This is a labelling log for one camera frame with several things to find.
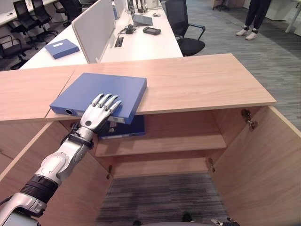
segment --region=blue folder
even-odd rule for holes
[[[45,49],[47,49],[54,59],[58,59],[79,51],[79,47],[70,42],[68,39],[50,43],[45,46]]]
[[[100,134],[100,139],[113,139],[120,137],[142,136],[145,135],[144,116],[135,115],[130,125],[109,122],[109,131]]]
[[[109,121],[131,124],[146,86],[146,78],[83,73],[50,107],[58,114],[82,116],[98,94],[112,93],[122,103]]]

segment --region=white sneaker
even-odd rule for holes
[[[245,29],[242,29],[241,31],[236,33],[236,36],[243,36],[246,35],[248,33],[248,31],[246,31]]]
[[[251,34],[246,36],[246,40],[252,40],[252,39],[256,38],[256,35],[257,34],[255,32],[251,32]]]

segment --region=office chair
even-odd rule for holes
[[[24,60],[21,55],[25,57],[26,54],[24,52],[31,49],[32,47],[30,45],[21,43],[19,39],[13,39],[10,35],[0,37],[0,40],[4,38],[7,39],[8,37],[10,38],[9,41],[0,43],[0,55],[3,57],[2,59],[10,59],[18,56],[20,62],[11,66],[10,69],[19,69],[23,64],[27,62],[27,60]],[[11,42],[11,46],[4,48],[4,44],[7,44],[9,42]]]
[[[188,23],[186,0],[167,0],[165,7],[167,19],[176,36],[183,56],[188,57],[200,52],[205,47],[205,43],[199,39],[206,28],[202,25]],[[202,29],[198,39],[184,37],[189,26]]]
[[[58,32],[56,30],[49,30],[48,31],[44,27],[44,24],[49,23],[50,20],[52,19],[52,17],[45,10],[43,0],[32,0],[32,6],[33,6],[34,14],[37,18],[38,25],[41,26],[44,30],[43,34],[44,35],[52,34],[52,35],[56,36],[56,34],[58,34]]]
[[[36,39],[34,40],[33,37],[30,36],[28,33],[28,31],[30,31],[31,29],[35,28],[36,26],[39,26],[38,21],[33,19],[32,16],[30,15],[30,13],[27,9],[25,0],[15,1],[15,2],[13,2],[13,4],[14,4],[14,8],[15,8],[15,11],[17,14],[18,22],[21,25],[19,25],[17,27],[13,27],[10,24],[8,24],[12,28],[11,32],[12,33],[14,33],[14,32],[21,33],[22,32],[24,35],[27,34],[30,39],[30,42],[28,42],[28,43],[31,43],[35,47],[35,49],[38,49],[36,47],[35,43],[36,42],[46,42],[46,41],[43,40],[41,38],[41,36],[39,36],[39,35],[35,36]]]
[[[81,4],[79,0],[59,0],[59,1],[67,12],[67,22],[63,24],[64,26],[70,25],[72,20],[74,20],[81,14],[82,8],[89,7],[92,5],[92,3]]]
[[[228,11],[230,10],[230,8],[228,6],[225,5],[226,0],[222,0],[222,3],[220,5],[214,6],[212,8],[212,10],[214,10],[215,8],[220,8],[220,12],[222,10],[222,8],[227,9]]]

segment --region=robot finger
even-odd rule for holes
[[[112,96],[110,99],[108,99],[108,101],[104,104],[105,109],[108,110],[109,107],[111,106],[111,104],[114,102],[114,100],[116,100],[118,98],[118,95],[114,95]]]
[[[94,100],[92,101],[91,105],[92,105],[93,107],[95,107],[96,104],[98,103],[98,101],[99,101],[102,97],[103,97],[103,93],[97,95],[97,97],[95,97]]]
[[[109,111],[113,112],[115,111],[115,109],[121,104],[121,100],[117,101],[116,103],[114,103],[110,108]]]
[[[100,101],[98,101],[96,107],[102,107],[103,104],[107,101],[107,99],[110,98],[111,96],[112,96],[112,93],[106,94],[103,98],[100,99]]]

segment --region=cabinet top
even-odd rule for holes
[[[136,114],[187,112],[276,102],[232,54],[0,72],[0,121],[67,120],[49,104],[82,73],[147,78]]]

